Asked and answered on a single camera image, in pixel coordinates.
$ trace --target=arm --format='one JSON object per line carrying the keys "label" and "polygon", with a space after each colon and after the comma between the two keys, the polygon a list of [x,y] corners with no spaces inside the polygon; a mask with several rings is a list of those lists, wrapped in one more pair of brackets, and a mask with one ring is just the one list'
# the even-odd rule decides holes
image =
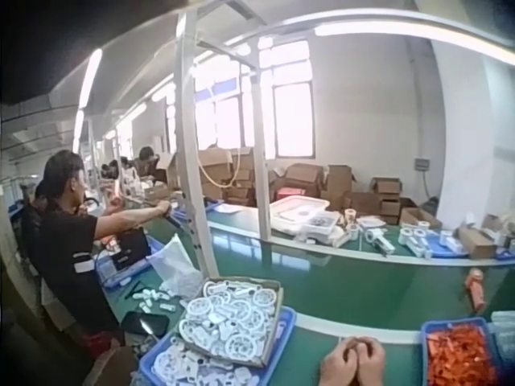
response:
{"label": "arm", "polygon": [[100,240],[103,237],[128,231],[147,221],[164,216],[167,212],[167,209],[163,210],[163,207],[157,206],[121,211],[112,215],[99,217],[97,226],[95,227],[94,240]]}

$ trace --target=woman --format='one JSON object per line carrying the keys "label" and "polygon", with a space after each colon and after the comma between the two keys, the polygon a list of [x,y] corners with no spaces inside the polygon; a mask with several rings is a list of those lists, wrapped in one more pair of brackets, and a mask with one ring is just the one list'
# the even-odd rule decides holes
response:
{"label": "woman", "polygon": [[93,242],[166,215],[170,203],[122,211],[122,201],[115,198],[105,216],[78,216],[76,210],[84,202],[86,190],[84,163],[69,150],[48,159],[43,181],[48,204],[35,267],[88,335],[115,332],[118,322],[98,281],[91,254]]}

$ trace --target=ceiling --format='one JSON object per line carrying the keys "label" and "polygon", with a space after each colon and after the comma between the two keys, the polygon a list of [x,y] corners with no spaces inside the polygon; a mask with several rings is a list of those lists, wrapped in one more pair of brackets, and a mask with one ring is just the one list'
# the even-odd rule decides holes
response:
{"label": "ceiling", "polygon": [[[246,5],[254,10],[267,23],[276,23],[285,18],[340,8],[380,6],[414,9],[413,0],[319,0],[317,2],[313,2],[312,0],[244,1]],[[141,4],[143,2],[135,0],[135,2],[132,3]],[[177,1],[170,0],[166,3],[168,6],[172,6],[171,4],[176,5]],[[152,14],[150,10],[146,12],[147,15]],[[130,14],[130,8],[127,8],[125,13],[120,14],[123,14],[123,17],[129,17],[127,15]],[[69,52],[68,56],[72,56],[75,59],[75,61],[71,61],[73,65],[75,65],[75,68],[71,70],[70,67],[72,64],[68,64],[67,60],[64,61],[63,67],[65,67],[65,69],[60,72],[61,81],[52,86],[53,89],[48,93],[45,100],[45,106],[47,108],[55,109],[64,107],[60,122],[49,125],[51,127],[27,124],[27,127],[23,130],[25,136],[21,137],[20,135],[14,135],[14,133],[8,135],[4,133],[4,135],[2,135],[2,148],[9,154],[9,158],[22,159],[22,157],[34,153],[35,151],[51,149],[53,146],[71,145],[76,109],[70,108],[69,111],[66,112],[67,115],[64,113],[64,110],[66,106],[73,106],[77,103],[87,65],[84,59],[98,46],[103,47],[104,55],[93,84],[87,115],[92,117],[91,122],[93,124],[95,138],[100,138],[109,129],[113,121],[117,120],[121,113],[126,111],[137,102],[139,98],[149,92],[159,81],[171,74],[175,50],[175,45],[172,40],[175,34],[176,21],[177,15],[175,12],[164,11],[164,13],[157,18],[153,18],[125,34],[123,34],[123,31],[130,29],[128,27],[129,23],[122,23],[125,30],[120,27],[117,30],[119,31],[119,36],[109,43],[97,43],[96,45],[90,43],[86,46],[87,49],[83,50],[82,55],[72,55],[72,52]],[[255,20],[245,20],[231,7],[222,5],[199,21],[198,34],[212,41],[221,43],[245,31],[253,30],[257,26],[258,23]],[[113,37],[113,33],[114,32],[111,32],[111,35],[106,33],[105,36]],[[74,37],[69,35],[67,39],[70,43],[73,43],[74,47],[76,46],[74,44],[76,41],[80,42],[80,38],[76,36],[74,39]],[[68,75],[62,76],[62,74],[66,72],[68,72]],[[4,109],[3,107],[3,120],[7,117],[16,116],[16,112],[12,111],[13,109],[9,111],[9,109]],[[15,146],[20,142],[25,142],[25,144]]]}

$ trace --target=white plastic bag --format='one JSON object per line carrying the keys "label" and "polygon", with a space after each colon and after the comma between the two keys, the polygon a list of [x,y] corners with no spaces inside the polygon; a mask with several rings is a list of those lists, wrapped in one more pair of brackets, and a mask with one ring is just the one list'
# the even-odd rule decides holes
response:
{"label": "white plastic bag", "polygon": [[181,298],[192,299],[196,295],[204,278],[193,266],[177,235],[174,235],[163,249],[147,259],[163,279],[162,287]]}

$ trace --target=electrical box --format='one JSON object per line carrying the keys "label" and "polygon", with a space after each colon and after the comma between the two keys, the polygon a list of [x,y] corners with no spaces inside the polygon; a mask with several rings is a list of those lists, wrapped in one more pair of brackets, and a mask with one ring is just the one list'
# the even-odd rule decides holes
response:
{"label": "electrical box", "polygon": [[415,170],[416,171],[428,171],[429,170],[429,159],[427,158],[416,158],[415,159]]}

